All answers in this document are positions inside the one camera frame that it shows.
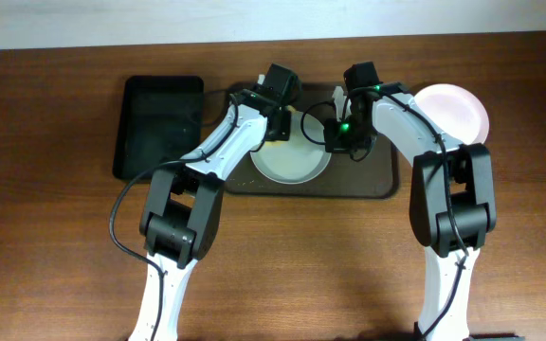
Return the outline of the pale blue plate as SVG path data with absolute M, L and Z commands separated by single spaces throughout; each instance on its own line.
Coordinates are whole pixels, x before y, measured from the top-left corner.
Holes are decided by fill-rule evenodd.
M 324 146 L 309 141 L 323 140 L 323 125 L 313 116 L 306 115 L 301 123 L 302 112 L 291 116 L 288 141 L 267 141 L 250 155 L 256 169 L 269 180 L 285 185 L 297 185 L 318 177 L 328 166 L 331 155 Z

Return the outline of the green and yellow sponge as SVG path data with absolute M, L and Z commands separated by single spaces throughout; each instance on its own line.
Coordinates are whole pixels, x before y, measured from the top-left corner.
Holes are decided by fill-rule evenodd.
M 294 112 L 295 109 L 292 106 L 281 107 L 273 111 L 267 118 L 264 140 L 267 142 L 288 141 Z

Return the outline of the pink-white plate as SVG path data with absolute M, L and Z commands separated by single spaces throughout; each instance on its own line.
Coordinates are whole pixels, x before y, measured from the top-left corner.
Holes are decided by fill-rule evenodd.
M 440 128 L 464 144 L 484 143 L 489 134 L 489 116 L 468 90 L 454 84 L 426 86 L 414 96 L 418 107 Z

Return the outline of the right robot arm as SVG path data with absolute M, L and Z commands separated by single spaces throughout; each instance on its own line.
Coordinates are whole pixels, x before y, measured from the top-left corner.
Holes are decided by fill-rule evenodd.
M 329 153 L 368 150 L 386 137 L 411 164 L 409 222 L 424 247 L 424 302 L 415 340 L 471 340 L 467 307 L 475 263 L 497 222 L 491 155 L 421 109 L 401 82 L 383 82 L 371 62 L 343 74 L 337 118 L 324 123 Z

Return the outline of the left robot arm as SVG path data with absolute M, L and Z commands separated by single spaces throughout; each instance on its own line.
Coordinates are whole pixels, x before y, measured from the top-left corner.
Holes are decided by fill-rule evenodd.
M 250 88 L 228 96 L 225 117 L 193 151 L 152 172 L 139 232 L 145 238 L 145 290 L 133 340 L 175 340 L 190 276 L 219 227 L 227 178 L 266 140 L 289 137 L 295 72 L 271 64 Z

